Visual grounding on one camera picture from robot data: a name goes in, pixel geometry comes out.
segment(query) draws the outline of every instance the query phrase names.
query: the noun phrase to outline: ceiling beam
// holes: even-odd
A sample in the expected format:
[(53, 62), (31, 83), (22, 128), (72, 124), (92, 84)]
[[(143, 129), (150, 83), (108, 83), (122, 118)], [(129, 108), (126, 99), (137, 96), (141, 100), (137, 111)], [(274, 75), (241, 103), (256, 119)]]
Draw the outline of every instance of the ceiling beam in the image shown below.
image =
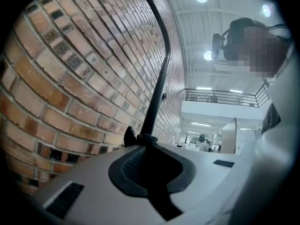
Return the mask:
[(181, 11), (176, 11), (176, 12), (177, 12), (177, 15), (188, 14), (188, 13), (199, 13), (199, 12), (214, 12), (214, 13), (226, 13), (226, 14), (236, 15), (236, 16), (240, 16), (240, 17), (245, 16), (245, 14), (242, 14), (240, 12), (232, 11), (229, 9), (223, 9), (223, 8), (197, 7), (197, 8), (193, 8), (193, 9), (186, 9), (186, 10), (181, 10)]
[(184, 50), (203, 48), (204, 44), (184, 45)]

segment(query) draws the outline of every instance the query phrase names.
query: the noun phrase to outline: dark hair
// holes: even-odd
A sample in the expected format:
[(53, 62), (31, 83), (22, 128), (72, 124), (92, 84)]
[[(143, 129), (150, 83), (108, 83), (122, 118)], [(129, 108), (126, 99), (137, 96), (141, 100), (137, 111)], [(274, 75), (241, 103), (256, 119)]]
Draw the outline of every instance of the dark hair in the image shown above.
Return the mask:
[(203, 134), (201, 134), (199, 136), (199, 141), (204, 142), (205, 141), (205, 136)]
[[(227, 44), (224, 48), (224, 57), (226, 60), (237, 60), (237, 54), (235, 50), (232, 49), (231, 44), (241, 44), (243, 42), (244, 28), (246, 27), (258, 27), (264, 30), (270, 31), (277, 28), (286, 28), (285, 24), (276, 24), (274, 26), (267, 27), (265, 24), (259, 21), (253, 21), (250, 18), (243, 17), (233, 20), (230, 23), (229, 31), (227, 34)], [(292, 37), (277, 36), (279, 40), (283, 43), (292, 43)]]

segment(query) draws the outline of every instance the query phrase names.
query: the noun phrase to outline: headphones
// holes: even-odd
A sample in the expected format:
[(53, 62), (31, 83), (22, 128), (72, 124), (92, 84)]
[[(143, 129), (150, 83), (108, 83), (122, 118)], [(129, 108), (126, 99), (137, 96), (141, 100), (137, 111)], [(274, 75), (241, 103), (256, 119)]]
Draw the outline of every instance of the headphones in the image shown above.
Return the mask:
[(212, 50), (211, 50), (211, 57), (213, 59), (218, 59), (220, 49), (223, 50), (224, 57), (226, 60), (237, 60), (237, 56), (233, 54), (231, 51), (228, 43), (224, 45), (225, 38), (224, 36), (227, 35), (228, 38), (232, 38), (234, 35), (239, 34), (244, 30), (246, 27), (259, 27), (265, 30), (273, 30), (277, 28), (287, 28), (287, 26), (283, 23), (277, 24), (271, 27), (265, 26), (263, 23), (258, 21), (253, 21), (250, 18), (243, 17), (236, 19), (230, 23), (229, 29), (226, 30), (222, 35), (215, 33), (212, 36)]

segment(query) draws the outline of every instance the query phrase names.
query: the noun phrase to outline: brick wall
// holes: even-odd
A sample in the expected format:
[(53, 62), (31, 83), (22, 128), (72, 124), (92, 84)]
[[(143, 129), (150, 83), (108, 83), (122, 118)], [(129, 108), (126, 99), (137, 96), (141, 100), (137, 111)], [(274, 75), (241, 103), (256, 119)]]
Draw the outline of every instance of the brick wall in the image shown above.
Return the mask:
[[(155, 0), (172, 58), (154, 135), (171, 143), (180, 128), (182, 51), (171, 9)], [(146, 0), (33, 0), (1, 56), (2, 149), (21, 189), (33, 194), (90, 156), (138, 134), (165, 55)]]

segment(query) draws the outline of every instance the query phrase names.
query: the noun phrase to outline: ceiling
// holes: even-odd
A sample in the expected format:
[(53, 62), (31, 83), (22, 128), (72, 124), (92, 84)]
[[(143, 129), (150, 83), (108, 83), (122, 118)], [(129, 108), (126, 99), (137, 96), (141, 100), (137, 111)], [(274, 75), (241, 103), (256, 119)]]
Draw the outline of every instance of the ceiling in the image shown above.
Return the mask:
[[(233, 66), (225, 61), (206, 61), (205, 51), (211, 50), (214, 33), (222, 34), (232, 20), (249, 17), (268, 26), (281, 23), (274, 3), (269, 0), (169, 0), (176, 16), (185, 57), (188, 88), (212, 87), (215, 90), (241, 90), (255, 94), (262, 86), (262, 79), (251, 74), (247, 67)], [(265, 17), (262, 5), (268, 4), (271, 16)]]
[[(221, 130), (226, 124), (228, 124), (233, 118), (208, 116), (201, 114), (181, 113), (182, 117), (182, 133), (187, 134), (187, 131), (205, 134), (208, 137), (212, 132)], [(210, 124), (211, 127), (204, 127), (199, 125), (193, 125), (192, 122)], [(254, 128), (255, 130), (262, 128), (261, 120), (250, 119), (237, 119), (237, 128)], [(199, 137), (199, 134), (189, 133), (190, 136)]]

